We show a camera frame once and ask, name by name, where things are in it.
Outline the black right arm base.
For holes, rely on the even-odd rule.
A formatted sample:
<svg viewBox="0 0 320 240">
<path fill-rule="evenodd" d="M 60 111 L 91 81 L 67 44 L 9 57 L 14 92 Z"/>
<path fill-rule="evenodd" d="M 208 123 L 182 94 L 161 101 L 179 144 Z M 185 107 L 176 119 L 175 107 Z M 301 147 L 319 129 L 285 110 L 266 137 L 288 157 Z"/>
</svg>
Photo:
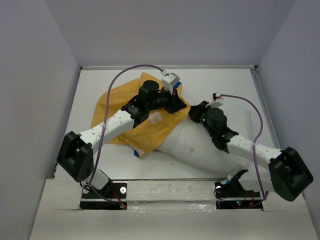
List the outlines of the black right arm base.
<svg viewBox="0 0 320 240">
<path fill-rule="evenodd" d="M 228 180 L 226 184 L 216 181 L 213 194 L 216 199 L 217 210 L 263 210 L 263 199 L 259 191 L 245 190 L 239 180 L 248 170 L 241 170 Z"/>
</svg>

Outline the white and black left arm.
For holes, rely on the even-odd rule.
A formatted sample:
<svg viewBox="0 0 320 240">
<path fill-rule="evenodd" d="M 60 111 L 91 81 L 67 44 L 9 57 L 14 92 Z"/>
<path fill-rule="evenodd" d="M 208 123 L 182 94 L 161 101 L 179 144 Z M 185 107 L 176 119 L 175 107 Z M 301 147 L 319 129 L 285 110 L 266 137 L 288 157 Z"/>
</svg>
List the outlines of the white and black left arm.
<svg viewBox="0 0 320 240">
<path fill-rule="evenodd" d="M 57 163 L 75 182 L 84 182 L 93 187 L 97 196 L 110 194 L 112 180 L 97 167 L 94 156 L 102 146 L 118 135 L 132 130 L 148 119 L 150 112 L 165 110 L 174 114 L 187 105 L 173 86 L 159 88 L 153 80 L 145 81 L 138 94 L 122 106 L 113 116 L 86 131 L 70 131 L 64 136 Z"/>
</svg>

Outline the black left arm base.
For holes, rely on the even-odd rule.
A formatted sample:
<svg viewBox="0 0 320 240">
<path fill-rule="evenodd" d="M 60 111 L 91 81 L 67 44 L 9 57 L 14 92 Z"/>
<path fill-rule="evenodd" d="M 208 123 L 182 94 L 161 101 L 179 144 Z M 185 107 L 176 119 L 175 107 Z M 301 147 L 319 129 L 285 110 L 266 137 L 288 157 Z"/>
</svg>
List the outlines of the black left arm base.
<svg viewBox="0 0 320 240">
<path fill-rule="evenodd" d="M 112 180 L 98 169 L 89 184 L 88 177 L 80 182 L 81 198 L 79 208 L 82 210 L 126 210 L 128 182 Z"/>
</svg>

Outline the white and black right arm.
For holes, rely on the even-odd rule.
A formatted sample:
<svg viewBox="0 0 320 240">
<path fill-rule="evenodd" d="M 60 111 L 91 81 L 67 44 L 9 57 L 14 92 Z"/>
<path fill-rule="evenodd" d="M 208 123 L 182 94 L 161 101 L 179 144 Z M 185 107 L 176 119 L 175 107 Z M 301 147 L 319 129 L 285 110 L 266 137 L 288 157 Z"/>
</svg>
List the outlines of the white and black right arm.
<svg viewBox="0 0 320 240">
<path fill-rule="evenodd" d="M 189 117 L 193 122 L 202 124 L 218 150 L 252 161 L 256 167 L 267 170 L 271 190 L 282 199 L 294 201 L 314 181 L 297 150 L 254 143 L 230 129 L 223 110 L 211 106 L 209 102 L 191 106 Z"/>
</svg>

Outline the yellow pillowcase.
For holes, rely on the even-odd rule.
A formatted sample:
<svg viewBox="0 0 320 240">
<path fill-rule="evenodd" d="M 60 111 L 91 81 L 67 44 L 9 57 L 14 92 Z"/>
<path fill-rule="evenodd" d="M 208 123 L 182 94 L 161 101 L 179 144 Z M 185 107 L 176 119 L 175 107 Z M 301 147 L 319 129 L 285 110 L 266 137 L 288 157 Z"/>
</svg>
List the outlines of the yellow pillowcase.
<svg viewBox="0 0 320 240">
<path fill-rule="evenodd" d="M 113 116 L 122 106 L 137 95 L 139 88 L 147 80 L 157 82 L 160 87 L 163 86 L 159 79 L 143 72 L 140 77 L 112 88 L 109 95 L 107 117 Z M 140 158 L 157 149 L 189 113 L 191 105 L 182 97 L 182 89 L 183 87 L 180 83 L 177 87 L 177 92 L 178 96 L 186 104 L 186 108 L 174 114 L 170 114 L 164 109 L 153 111 L 149 114 L 148 119 L 139 126 L 118 135 L 110 140 L 109 143 L 131 146 L 136 150 Z"/>
</svg>

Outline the white pillow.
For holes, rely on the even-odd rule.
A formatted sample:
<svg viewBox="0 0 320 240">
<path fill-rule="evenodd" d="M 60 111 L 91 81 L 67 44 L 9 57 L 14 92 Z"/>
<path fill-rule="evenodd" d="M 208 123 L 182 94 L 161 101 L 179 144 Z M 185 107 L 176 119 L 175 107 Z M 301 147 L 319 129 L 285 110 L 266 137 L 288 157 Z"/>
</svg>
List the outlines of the white pillow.
<svg viewBox="0 0 320 240">
<path fill-rule="evenodd" d="M 188 117 L 157 149 L 190 166 L 211 171 L 214 177 L 222 178 L 224 184 L 239 171 L 247 170 L 239 179 L 245 190 L 258 191 L 263 187 L 266 191 L 272 191 L 267 170 L 255 166 L 250 160 L 217 149 L 205 128 Z"/>
</svg>

